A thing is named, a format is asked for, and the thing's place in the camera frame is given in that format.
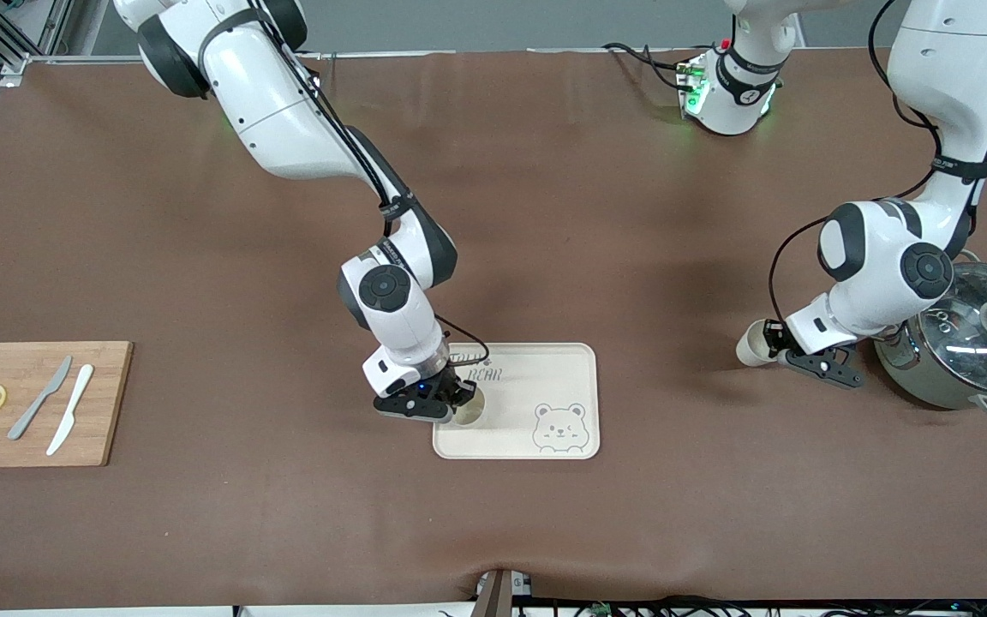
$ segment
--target wire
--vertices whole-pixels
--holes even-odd
[[[603,50],[609,50],[609,51],[610,50],[626,51],[627,54],[631,56],[631,58],[634,58],[634,59],[638,60],[640,63],[647,63],[647,65],[648,65],[648,63],[651,63],[650,60],[649,60],[649,58],[647,58],[646,56],[644,56],[642,54],[639,54],[639,52],[636,51],[636,50],[634,50],[633,47],[630,47],[628,45],[624,45],[623,43],[608,43],[607,45],[604,45],[601,48]],[[655,66],[659,67],[659,68],[668,69],[668,70],[677,70],[677,65],[674,65],[674,63],[658,63],[658,62],[653,62],[653,64]]]
[[[772,257],[771,259],[771,268],[768,270],[768,296],[771,297],[771,308],[775,311],[775,318],[779,320],[779,323],[781,324],[783,323],[783,313],[779,310],[779,302],[775,300],[775,267],[779,266],[779,258],[783,255],[783,249],[786,249],[787,245],[791,243],[794,238],[799,237],[799,235],[802,234],[803,231],[808,230],[808,228],[818,226],[827,221],[827,219],[828,216],[822,216],[817,221],[811,221],[810,223],[800,226],[797,231],[793,231],[793,233],[790,236],[787,236],[787,239],[779,245],[779,248],[775,250],[775,257]]]
[[[482,356],[479,356],[479,358],[476,358],[474,360],[465,360],[463,362],[450,362],[451,366],[453,366],[453,367],[469,367],[469,366],[471,366],[471,364],[477,364],[479,362],[485,362],[486,360],[489,359],[489,357],[490,357],[490,347],[489,347],[489,344],[486,344],[486,341],[485,340],[482,340],[482,339],[478,338],[477,336],[473,335],[473,333],[470,333],[470,332],[465,331],[465,329],[459,327],[458,325],[453,324],[451,321],[448,321],[448,320],[444,319],[444,317],[441,317],[441,316],[436,315],[436,314],[434,314],[434,316],[436,317],[436,320],[439,321],[440,323],[446,325],[447,327],[450,327],[451,329],[454,329],[455,332],[462,333],[463,336],[469,338],[470,340],[474,340],[475,343],[478,343],[478,344],[481,344],[482,345]]]
[[[649,52],[649,45],[644,45],[642,51],[645,52],[646,58],[649,59],[649,66],[654,67],[654,75],[657,75],[658,79],[661,79],[662,83],[666,86],[672,87],[673,90],[679,90],[682,93],[690,93],[692,91],[691,86],[682,85],[682,83],[677,83],[675,81],[669,81],[665,78],[665,75],[661,74],[661,69],[658,68],[657,62],[654,60],[654,56]]]
[[[874,19],[870,21],[870,30],[866,32],[866,54],[867,56],[870,56],[870,66],[874,67],[874,73],[877,73],[878,79],[881,79],[882,83],[884,83],[886,87],[889,87],[889,92],[893,94],[894,112],[897,112],[897,117],[900,117],[902,121],[905,121],[909,125],[917,126],[917,128],[921,129],[927,129],[928,133],[931,134],[931,140],[935,143],[936,156],[939,156],[940,153],[943,152],[943,143],[939,137],[939,129],[935,124],[932,124],[932,121],[930,121],[927,116],[913,108],[909,108],[909,110],[916,114],[918,120],[912,120],[912,118],[905,116],[904,110],[901,109],[900,101],[897,99],[897,93],[894,93],[893,88],[889,85],[889,75],[886,75],[886,71],[882,67],[882,60],[878,59],[878,55],[874,51],[874,35],[878,30],[878,23],[881,22],[882,16],[886,15],[886,11],[889,11],[889,7],[892,7],[896,1],[897,0],[886,0],[886,3],[883,3],[882,7],[878,9],[878,12],[874,14]],[[933,169],[929,169],[928,172],[925,173],[924,179],[921,179],[919,183],[913,184],[913,186],[907,191],[901,191],[894,196],[902,198],[902,196],[906,196],[917,191],[931,179],[933,173],[935,173],[935,171],[933,171]]]
[[[642,54],[639,54],[638,51],[633,50],[633,48],[624,45],[623,43],[608,43],[607,45],[604,45],[603,48],[604,50],[609,50],[609,51],[610,50],[626,51],[627,54],[631,56],[631,58],[638,60],[640,63],[647,63],[647,65],[653,68],[654,75],[657,75],[657,78],[661,79],[662,83],[665,83],[666,86],[672,87],[673,90],[679,90],[682,93],[690,93],[692,91],[692,87],[682,85],[682,83],[677,83],[675,81],[670,81],[668,78],[665,77],[665,75],[661,74],[662,69],[672,70],[672,71],[677,70],[677,65],[674,65],[674,63],[657,62],[657,60],[654,59],[654,55],[650,54],[649,45],[643,46]]]
[[[264,11],[261,7],[260,0],[249,0],[249,3],[251,7],[258,12],[258,15],[266,15],[266,11]],[[326,118],[326,122],[330,125],[330,128],[332,128],[334,132],[338,134],[338,137],[341,138],[342,143],[349,148],[349,152],[352,152],[353,158],[356,158],[356,162],[360,165],[362,171],[364,171],[365,175],[368,175],[368,180],[372,183],[372,188],[379,196],[381,205],[386,206],[390,200],[387,199],[387,191],[383,187],[379,173],[374,171],[372,164],[368,162],[368,157],[364,156],[364,152],[361,152],[360,147],[356,144],[356,141],[353,140],[349,130],[344,127],[344,122],[341,121],[341,117],[338,116],[337,111],[333,109],[333,105],[330,105],[330,100],[326,97],[326,93],[322,91],[321,87],[318,86],[318,83],[314,83],[314,81],[307,81],[302,74],[302,70],[306,69],[301,63],[298,62],[298,60],[291,57],[291,55],[287,54],[284,50],[285,42],[281,34],[277,31],[277,28],[271,22],[262,20],[260,17],[258,19],[258,23],[261,25],[262,30],[266,32],[266,36],[269,36],[269,39],[272,41],[273,45],[277,47],[278,54],[284,60],[285,66],[289,68],[291,75],[295,77],[295,81],[298,85],[304,87],[304,90],[306,90],[307,93],[314,91],[314,93],[317,94],[312,97],[314,105],[317,106],[319,112],[322,113],[322,116]]]

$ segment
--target robotic arm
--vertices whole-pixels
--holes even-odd
[[[835,285],[784,324],[753,324],[737,348],[749,366],[779,361],[860,386],[835,349],[899,325],[951,285],[987,177],[987,1],[912,0],[888,81],[939,130],[931,179],[916,200],[850,202],[828,216],[817,256]]]
[[[450,421],[475,395],[455,375],[424,290],[455,270],[455,245],[360,130],[341,123],[318,75],[291,50],[307,35],[297,0],[114,0],[144,64],[182,97],[215,95],[239,140],[275,176],[361,178],[380,197],[384,237],[346,261],[338,292],[380,341],[364,363],[381,414]]]
[[[768,113],[775,82],[794,50],[795,13],[841,7],[853,0],[725,0],[733,12],[729,46],[689,60],[677,82],[681,109],[710,132],[739,135]]]

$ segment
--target brown table surface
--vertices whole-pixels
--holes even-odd
[[[599,363],[587,461],[447,461],[372,410],[334,292],[375,242],[354,179],[262,171],[140,65],[0,92],[0,340],[136,344],[109,466],[0,470],[0,608],[536,594],[987,597],[987,416],[741,368],[779,241],[928,164],[865,51],[799,51],[755,133],[706,134],[601,54],[346,59],[327,75],[459,246],[431,293],[494,341]],[[830,278],[814,234],[784,309]],[[987,188],[971,249],[987,259]]]

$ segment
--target cooking pot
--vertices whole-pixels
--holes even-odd
[[[987,411],[987,263],[963,255],[971,260],[954,263],[954,281],[939,302],[874,348],[890,378],[916,398]]]

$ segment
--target wooden tray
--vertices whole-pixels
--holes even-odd
[[[8,439],[10,427],[44,390],[67,355],[74,359],[63,385],[48,396],[19,440]],[[0,466],[105,464],[130,358],[132,344],[122,340],[0,343],[0,384],[7,390],[7,402],[0,409]],[[86,393],[75,407],[75,428],[58,452],[46,456],[82,364],[93,364],[94,371]]]

